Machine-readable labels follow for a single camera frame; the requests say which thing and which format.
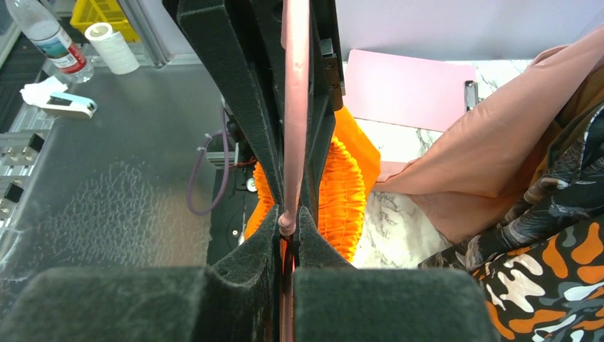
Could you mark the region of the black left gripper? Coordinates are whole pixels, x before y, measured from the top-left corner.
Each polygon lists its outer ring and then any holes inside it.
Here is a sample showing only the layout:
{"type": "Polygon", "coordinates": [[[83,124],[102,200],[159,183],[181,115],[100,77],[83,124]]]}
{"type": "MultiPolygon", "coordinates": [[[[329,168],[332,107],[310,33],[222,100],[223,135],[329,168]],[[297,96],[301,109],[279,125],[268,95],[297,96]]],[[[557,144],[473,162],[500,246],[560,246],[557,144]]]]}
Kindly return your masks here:
{"type": "MultiPolygon", "coordinates": [[[[283,138],[274,72],[261,32],[272,1],[180,1],[177,23],[229,106],[276,204],[283,204],[283,138]]],[[[319,187],[333,108],[343,107],[345,81],[334,0],[310,2],[308,132],[302,204],[318,218],[319,187]]]]}

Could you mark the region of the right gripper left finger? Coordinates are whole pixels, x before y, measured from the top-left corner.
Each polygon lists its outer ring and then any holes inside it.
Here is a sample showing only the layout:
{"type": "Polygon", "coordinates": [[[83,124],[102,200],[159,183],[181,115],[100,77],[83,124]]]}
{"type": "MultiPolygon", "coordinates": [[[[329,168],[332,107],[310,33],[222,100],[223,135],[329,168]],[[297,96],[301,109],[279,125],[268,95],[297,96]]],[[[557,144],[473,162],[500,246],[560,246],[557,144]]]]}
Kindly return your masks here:
{"type": "Polygon", "coordinates": [[[272,207],[255,234],[213,266],[55,268],[21,292],[3,341],[274,341],[272,207]]]}

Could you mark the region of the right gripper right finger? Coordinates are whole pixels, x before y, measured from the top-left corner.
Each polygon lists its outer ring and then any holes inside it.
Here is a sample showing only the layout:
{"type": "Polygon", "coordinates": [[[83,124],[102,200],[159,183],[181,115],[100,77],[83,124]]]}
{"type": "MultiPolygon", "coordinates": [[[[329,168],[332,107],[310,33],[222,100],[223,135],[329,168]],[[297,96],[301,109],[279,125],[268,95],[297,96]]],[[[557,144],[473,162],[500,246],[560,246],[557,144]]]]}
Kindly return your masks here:
{"type": "Polygon", "coordinates": [[[497,341],[483,293],[456,269],[357,269],[298,212],[295,341],[497,341]]]}

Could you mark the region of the pink wire hanger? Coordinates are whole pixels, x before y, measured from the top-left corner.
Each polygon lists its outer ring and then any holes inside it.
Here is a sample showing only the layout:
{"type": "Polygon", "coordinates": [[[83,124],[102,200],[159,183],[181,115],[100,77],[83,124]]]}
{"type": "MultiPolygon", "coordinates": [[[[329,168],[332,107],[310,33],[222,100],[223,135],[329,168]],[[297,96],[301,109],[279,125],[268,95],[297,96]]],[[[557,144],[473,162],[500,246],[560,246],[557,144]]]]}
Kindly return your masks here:
{"type": "Polygon", "coordinates": [[[283,204],[278,218],[281,253],[279,340],[293,340],[293,236],[305,168],[310,63],[310,2],[284,1],[281,42],[285,49],[283,204]]]}

